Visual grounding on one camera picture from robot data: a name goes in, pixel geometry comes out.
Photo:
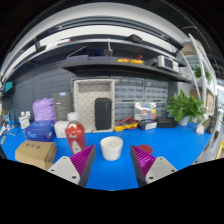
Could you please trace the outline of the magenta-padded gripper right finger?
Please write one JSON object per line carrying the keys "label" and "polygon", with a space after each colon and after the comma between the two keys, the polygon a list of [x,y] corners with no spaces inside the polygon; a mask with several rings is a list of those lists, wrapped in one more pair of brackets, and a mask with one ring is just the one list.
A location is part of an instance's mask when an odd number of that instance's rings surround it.
{"label": "magenta-padded gripper right finger", "polygon": [[154,157],[136,146],[131,146],[130,156],[139,187],[177,172],[177,169],[165,157]]}

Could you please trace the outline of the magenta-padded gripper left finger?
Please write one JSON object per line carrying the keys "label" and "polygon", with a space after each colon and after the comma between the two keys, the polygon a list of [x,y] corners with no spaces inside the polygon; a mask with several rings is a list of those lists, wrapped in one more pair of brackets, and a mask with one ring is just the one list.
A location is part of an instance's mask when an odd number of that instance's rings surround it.
{"label": "magenta-padded gripper left finger", "polygon": [[92,145],[71,157],[62,156],[48,171],[76,185],[85,187],[95,156],[96,147]]}

